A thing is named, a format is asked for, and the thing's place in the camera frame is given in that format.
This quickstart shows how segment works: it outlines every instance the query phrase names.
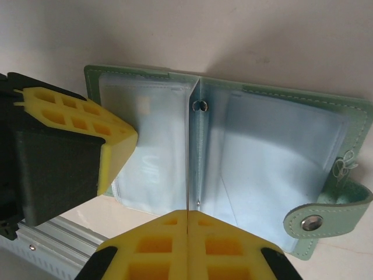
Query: mint green leather strap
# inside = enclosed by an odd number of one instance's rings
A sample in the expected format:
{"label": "mint green leather strap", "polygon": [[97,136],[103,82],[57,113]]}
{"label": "mint green leather strap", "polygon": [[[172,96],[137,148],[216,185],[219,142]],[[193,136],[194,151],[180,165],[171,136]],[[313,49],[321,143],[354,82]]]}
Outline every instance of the mint green leather strap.
{"label": "mint green leather strap", "polygon": [[[343,235],[352,231],[373,200],[369,189],[349,178],[344,185],[337,187],[337,190],[334,204],[306,204],[290,211],[285,217],[285,231],[299,239],[292,252],[296,257],[309,259],[318,238]],[[311,215],[321,216],[323,223],[320,228],[307,232],[302,229],[301,222]]]}

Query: yellow foam pad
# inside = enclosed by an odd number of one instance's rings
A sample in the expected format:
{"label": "yellow foam pad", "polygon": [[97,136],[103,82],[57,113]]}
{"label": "yellow foam pad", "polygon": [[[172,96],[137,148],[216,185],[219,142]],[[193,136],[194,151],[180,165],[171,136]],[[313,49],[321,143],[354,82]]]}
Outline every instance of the yellow foam pad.
{"label": "yellow foam pad", "polygon": [[179,210],[104,242],[118,248],[103,280],[276,280],[274,244],[198,211]]}
{"label": "yellow foam pad", "polygon": [[97,195],[106,192],[135,150],[138,135],[125,121],[91,100],[81,100],[46,89],[15,90],[23,95],[25,112],[48,127],[105,139],[101,147]]}

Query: card holder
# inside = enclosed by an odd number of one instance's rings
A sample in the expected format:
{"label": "card holder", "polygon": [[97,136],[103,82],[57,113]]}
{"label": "card holder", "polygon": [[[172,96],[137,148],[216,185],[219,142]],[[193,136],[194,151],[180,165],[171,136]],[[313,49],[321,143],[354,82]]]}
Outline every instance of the card holder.
{"label": "card holder", "polygon": [[[89,97],[139,133],[112,184],[128,207],[164,215],[189,198],[189,209],[308,259],[371,201],[348,179],[372,123],[367,101],[135,68],[85,74]],[[320,227],[304,230],[315,218]]]}

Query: metal snap fastener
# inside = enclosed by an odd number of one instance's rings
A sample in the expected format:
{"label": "metal snap fastener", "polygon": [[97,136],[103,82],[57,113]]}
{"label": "metal snap fastener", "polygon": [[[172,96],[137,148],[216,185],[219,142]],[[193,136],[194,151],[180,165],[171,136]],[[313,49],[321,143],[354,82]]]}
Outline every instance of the metal snap fastener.
{"label": "metal snap fastener", "polygon": [[301,222],[302,229],[306,232],[317,230],[322,225],[322,217],[318,215],[308,216]]}

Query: mint green card holder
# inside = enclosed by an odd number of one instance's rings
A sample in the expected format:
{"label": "mint green card holder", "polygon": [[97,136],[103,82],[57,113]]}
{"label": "mint green card holder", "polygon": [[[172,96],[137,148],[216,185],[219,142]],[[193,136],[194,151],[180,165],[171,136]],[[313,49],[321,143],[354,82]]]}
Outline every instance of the mint green card holder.
{"label": "mint green card holder", "polygon": [[366,100],[117,66],[85,76],[89,98],[139,133],[107,193],[125,206],[199,210],[308,260],[372,201],[349,178],[373,121]]}

